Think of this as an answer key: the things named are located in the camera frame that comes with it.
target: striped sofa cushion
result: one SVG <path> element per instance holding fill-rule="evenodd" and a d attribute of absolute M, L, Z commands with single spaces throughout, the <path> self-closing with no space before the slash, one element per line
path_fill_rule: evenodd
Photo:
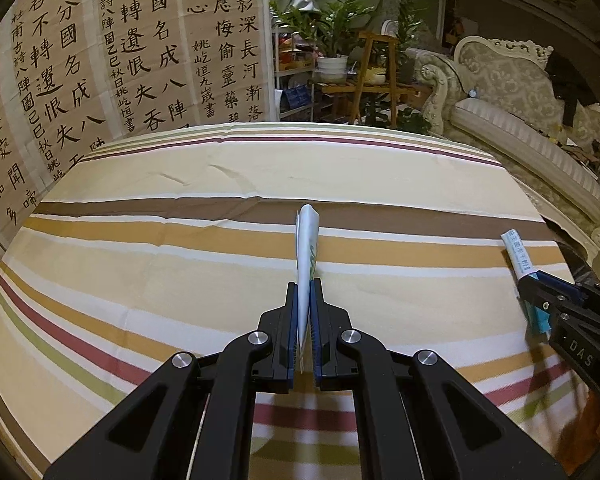
<path fill-rule="evenodd" d="M 592 220 L 600 219 L 600 186 L 596 179 L 524 121 L 473 98 L 456 103 L 450 119 L 455 126 L 535 173 Z"/>

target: silver screw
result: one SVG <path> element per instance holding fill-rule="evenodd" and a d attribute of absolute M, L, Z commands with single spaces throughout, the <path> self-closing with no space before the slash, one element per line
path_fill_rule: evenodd
<path fill-rule="evenodd" d="M 186 352 L 180 352 L 179 354 L 173 356 L 171 359 L 171 364 L 176 368 L 186 368 L 191 364 L 191 361 L 193 361 L 193 359 L 191 358 L 190 354 L 187 354 Z"/>
<path fill-rule="evenodd" d="M 269 336 L 260 330 L 251 332 L 247 338 L 252 345 L 264 345 L 269 340 Z"/>
<path fill-rule="evenodd" d="M 438 362 L 438 356 L 431 350 L 421 350 L 418 352 L 418 361 L 424 365 L 431 366 Z"/>
<path fill-rule="evenodd" d="M 340 337 L 345 343 L 357 343 L 362 339 L 357 330 L 345 330 Z"/>

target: red stripe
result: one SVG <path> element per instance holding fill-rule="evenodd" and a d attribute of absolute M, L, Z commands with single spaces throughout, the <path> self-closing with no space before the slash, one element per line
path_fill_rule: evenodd
<path fill-rule="evenodd" d="M 487 399 L 493 402 L 496 406 L 501 406 L 507 402 L 518 399 L 526 394 L 534 392 L 544 386 L 550 384 L 553 380 L 564 375 L 570 370 L 569 365 L 564 361 L 560 361 L 537 374 L 524 379 L 517 383 L 508 384 L 500 389 L 493 390 L 484 394 Z"/>
<path fill-rule="evenodd" d="M 257 403 L 253 421 L 258 424 L 314 431 L 356 431 L 355 412 L 309 410 Z"/>
<path fill-rule="evenodd" d="M 121 361 L 120 359 L 103 352 L 99 348 L 68 333 L 66 330 L 49 321 L 46 317 L 41 316 L 15 293 L 1 275 L 0 286 L 11 301 L 13 301 L 13 304 L 17 309 L 35 323 L 37 327 L 44 330 L 52 338 L 61 342 L 67 348 L 70 348 L 85 359 L 88 359 L 96 366 L 135 385 L 140 384 L 151 374 L 146 370 L 142 370 L 142 368 L 133 366 L 132 364 Z"/>
<path fill-rule="evenodd" d="M 225 139 L 223 139 L 222 137 L 213 137 L 210 139 L 188 140 L 187 142 L 172 142 L 170 144 L 163 144 L 161 146 L 148 146 L 146 148 L 136 148 L 134 150 L 129 150 L 128 152 L 122 153 L 104 153 L 103 155 L 94 155 L 90 158 L 85 158 L 84 162 L 87 162 L 88 160 L 97 160 L 99 158 L 107 158 L 110 156 L 133 155 L 135 153 L 152 152 L 154 150 L 163 150 L 165 148 L 175 148 L 178 146 L 208 144 L 210 142 L 330 142 L 333 144 L 362 144 L 367 146 L 380 146 L 382 148 L 395 148 L 397 150 L 407 150 L 408 152 L 432 153 L 433 155 L 450 156 L 451 158 L 460 158 L 462 160 L 469 160 L 471 162 L 481 162 L 483 164 L 489 164 L 491 166 L 501 166 L 500 163 L 496 160 L 485 160 L 483 158 L 477 158 L 471 155 L 463 155 L 462 153 L 451 153 L 446 152 L 445 150 L 437 150 L 435 148 L 424 148 L 423 146 L 408 146 L 405 144 L 394 144 L 392 142 L 382 142 L 382 140 L 342 139 L 339 137 L 228 137 Z"/>

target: ornate sofa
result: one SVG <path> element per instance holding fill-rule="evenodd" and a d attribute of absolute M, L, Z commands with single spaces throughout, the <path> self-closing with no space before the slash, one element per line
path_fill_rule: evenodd
<path fill-rule="evenodd" d="M 592 142 L 600 142 L 600 106 L 578 103 L 573 128 L 562 126 L 564 102 L 554 97 L 544 71 L 552 51 L 531 41 L 470 36 L 458 43 L 453 59 L 414 48 L 408 55 L 416 78 L 434 87 L 422 111 L 430 132 L 494 155 L 539 213 L 592 262 L 600 250 L 600 177 L 549 137 L 563 144 L 569 138 L 592 153 Z"/>

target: striped tablecloth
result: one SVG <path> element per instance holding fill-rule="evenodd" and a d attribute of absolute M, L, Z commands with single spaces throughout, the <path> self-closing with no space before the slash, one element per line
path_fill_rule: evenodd
<path fill-rule="evenodd" d="M 490 155 L 336 124 L 233 124 L 93 152 L 0 264 L 0 435 L 38 478 L 178 349 L 221 351 L 283 303 L 294 221 L 320 213 L 327 301 L 395 351 L 431 348 L 548 450 L 584 386 L 525 339 L 500 234 L 570 280 L 531 202 Z M 358 478 L 352 397 L 299 376 L 258 395 L 253 479 Z"/>

